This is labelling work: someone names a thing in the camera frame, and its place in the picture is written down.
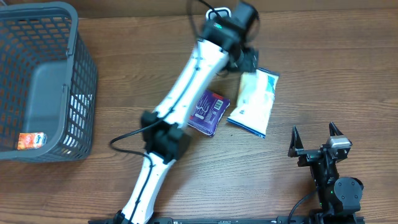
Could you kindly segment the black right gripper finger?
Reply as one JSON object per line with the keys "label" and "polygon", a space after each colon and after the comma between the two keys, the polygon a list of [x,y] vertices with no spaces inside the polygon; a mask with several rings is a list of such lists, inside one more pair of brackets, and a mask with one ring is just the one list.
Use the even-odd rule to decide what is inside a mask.
{"label": "black right gripper finger", "polygon": [[342,136],[343,133],[336,127],[334,122],[329,123],[330,136]]}
{"label": "black right gripper finger", "polygon": [[304,150],[303,144],[302,144],[301,138],[299,136],[297,127],[293,126],[290,147],[288,150],[288,156],[289,157],[297,157],[299,154],[299,151],[303,151],[303,150]]}

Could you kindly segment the white blue snack bag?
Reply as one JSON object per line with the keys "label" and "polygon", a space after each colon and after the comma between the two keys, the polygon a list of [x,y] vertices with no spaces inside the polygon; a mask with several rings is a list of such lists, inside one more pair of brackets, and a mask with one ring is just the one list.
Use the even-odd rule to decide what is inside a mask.
{"label": "white blue snack bag", "polygon": [[278,79],[278,73],[265,68],[258,68],[253,73],[244,72],[236,107],[227,117],[227,122],[265,138]]}

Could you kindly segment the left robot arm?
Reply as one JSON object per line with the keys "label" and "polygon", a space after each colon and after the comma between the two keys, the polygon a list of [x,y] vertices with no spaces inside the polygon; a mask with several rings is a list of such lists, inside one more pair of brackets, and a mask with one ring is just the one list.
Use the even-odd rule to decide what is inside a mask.
{"label": "left robot arm", "polygon": [[144,112],[141,128],[112,139],[116,141],[142,133],[145,151],[142,168],[124,208],[110,223],[148,223],[154,204],[170,168],[184,155],[190,144],[185,133],[191,112],[199,98],[220,72],[255,72],[258,52],[247,45],[249,31],[259,13],[244,1],[238,2],[229,16],[216,14],[197,30],[192,16],[193,4],[187,2],[187,14],[194,33],[195,46],[185,68],[172,89],[152,112]]}

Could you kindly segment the purple sanitary pad pack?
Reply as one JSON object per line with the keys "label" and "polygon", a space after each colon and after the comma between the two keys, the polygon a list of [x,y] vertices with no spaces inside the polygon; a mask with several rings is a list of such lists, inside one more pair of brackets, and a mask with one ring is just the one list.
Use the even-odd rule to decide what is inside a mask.
{"label": "purple sanitary pad pack", "polygon": [[189,117],[188,125],[213,137],[218,123],[229,105],[229,99],[210,90],[205,90]]}

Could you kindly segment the small orange snack packet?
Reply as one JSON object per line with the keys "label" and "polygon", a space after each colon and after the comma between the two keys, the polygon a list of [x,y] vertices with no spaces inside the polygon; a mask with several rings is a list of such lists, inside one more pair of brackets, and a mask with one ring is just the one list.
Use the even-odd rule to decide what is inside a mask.
{"label": "small orange snack packet", "polygon": [[20,133],[17,150],[38,149],[47,142],[47,135],[40,133]]}

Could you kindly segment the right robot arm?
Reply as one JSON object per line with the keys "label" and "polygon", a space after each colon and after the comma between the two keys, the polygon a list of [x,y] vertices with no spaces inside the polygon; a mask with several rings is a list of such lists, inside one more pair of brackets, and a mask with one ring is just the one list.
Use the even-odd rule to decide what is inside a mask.
{"label": "right robot arm", "polygon": [[[345,160],[353,143],[331,122],[330,137],[318,149],[305,150],[296,126],[288,151],[289,157],[297,157],[299,167],[309,167],[315,190],[300,199],[291,209],[287,223],[336,223],[364,224],[359,217],[360,201],[364,185],[354,177],[340,177],[336,164]],[[295,216],[294,212],[304,201],[318,195],[320,208],[309,211],[308,216]]]}

